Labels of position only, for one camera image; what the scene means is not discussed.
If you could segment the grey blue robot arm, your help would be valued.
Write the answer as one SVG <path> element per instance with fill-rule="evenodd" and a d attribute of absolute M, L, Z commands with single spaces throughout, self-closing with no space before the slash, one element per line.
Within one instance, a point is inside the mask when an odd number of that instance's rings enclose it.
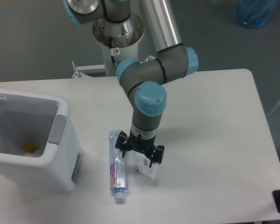
<path fill-rule="evenodd" d="M 133 107 L 130 133 L 120 133 L 116 148 L 123 154 L 141 153 L 150 164 L 160 164 L 164 146 L 156 146 L 154 141 L 166 106 L 163 85 L 195 73 L 199 67 L 196 52 L 183 45 L 170 2 L 140 2 L 157 51 L 156 58 L 142 63 L 122 53 L 144 34 L 130 1 L 66 0 L 63 4 L 73 24 L 93 23 L 94 36 L 108 48 L 105 67 L 117 77 Z"/>

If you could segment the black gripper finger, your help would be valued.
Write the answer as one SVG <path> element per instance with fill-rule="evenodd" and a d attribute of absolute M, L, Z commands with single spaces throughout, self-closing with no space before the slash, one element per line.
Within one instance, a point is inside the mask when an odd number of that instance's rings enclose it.
<path fill-rule="evenodd" d="M 151 152 L 149 168 L 152 167 L 153 164 L 161 164 L 164 157 L 164 146 L 154 146 Z"/>
<path fill-rule="evenodd" d="M 125 132 L 121 131 L 119 133 L 115 143 L 115 147 L 121 151 L 122 158 L 124 158 L 129 149 L 129 137 Z"/>

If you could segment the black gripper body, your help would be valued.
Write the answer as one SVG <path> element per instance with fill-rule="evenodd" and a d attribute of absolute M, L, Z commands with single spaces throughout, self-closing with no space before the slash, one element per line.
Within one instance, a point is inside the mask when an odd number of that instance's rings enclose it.
<path fill-rule="evenodd" d="M 126 151 L 136 151 L 138 153 L 144 154 L 147 158 L 155 161 L 155 141 L 156 136 L 150 139 L 143 139 L 140 136 L 135 136 L 130 134 L 129 139 L 127 140 Z"/>

